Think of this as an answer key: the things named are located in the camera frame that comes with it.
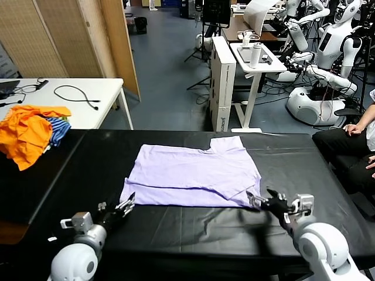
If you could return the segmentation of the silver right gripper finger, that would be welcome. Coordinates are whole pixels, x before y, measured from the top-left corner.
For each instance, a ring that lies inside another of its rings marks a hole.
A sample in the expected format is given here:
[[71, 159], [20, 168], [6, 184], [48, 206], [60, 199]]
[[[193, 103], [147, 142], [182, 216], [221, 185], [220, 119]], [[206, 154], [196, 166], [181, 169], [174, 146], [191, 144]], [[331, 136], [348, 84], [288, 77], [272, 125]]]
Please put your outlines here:
[[264, 206], [268, 204], [268, 199], [261, 197], [261, 196], [256, 196], [250, 191], [246, 191], [246, 195], [249, 200], [250, 206], [253, 208], [256, 208], [258, 210], [262, 210]]
[[271, 201], [285, 201], [287, 202], [286, 195], [284, 193], [279, 193], [273, 189], [267, 189], [270, 197], [267, 199], [269, 202]]

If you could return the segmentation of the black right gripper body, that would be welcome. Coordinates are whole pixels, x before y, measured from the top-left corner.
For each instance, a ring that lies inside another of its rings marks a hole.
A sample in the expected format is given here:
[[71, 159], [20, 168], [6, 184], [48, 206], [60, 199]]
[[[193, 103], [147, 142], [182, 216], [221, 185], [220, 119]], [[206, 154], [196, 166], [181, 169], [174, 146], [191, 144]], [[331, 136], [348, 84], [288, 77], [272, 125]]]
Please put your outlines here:
[[262, 210], [269, 211], [277, 219], [281, 227], [285, 229], [287, 222], [285, 221], [285, 214], [287, 217], [294, 212], [294, 207], [288, 205], [287, 200], [280, 200], [279, 198], [269, 198], [263, 201], [260, 205]]

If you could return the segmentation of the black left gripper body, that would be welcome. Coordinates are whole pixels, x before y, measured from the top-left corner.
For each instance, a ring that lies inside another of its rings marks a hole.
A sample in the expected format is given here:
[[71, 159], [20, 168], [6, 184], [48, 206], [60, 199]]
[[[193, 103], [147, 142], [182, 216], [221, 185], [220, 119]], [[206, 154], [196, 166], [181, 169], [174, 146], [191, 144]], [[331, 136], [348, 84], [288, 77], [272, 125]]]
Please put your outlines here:
[[102, 226], [106, 231], [111, 231], [113, 228], [116, 228], [124, 218], [125, 214], [121, 210], [101, 210], [94, 217], [94, 223]]

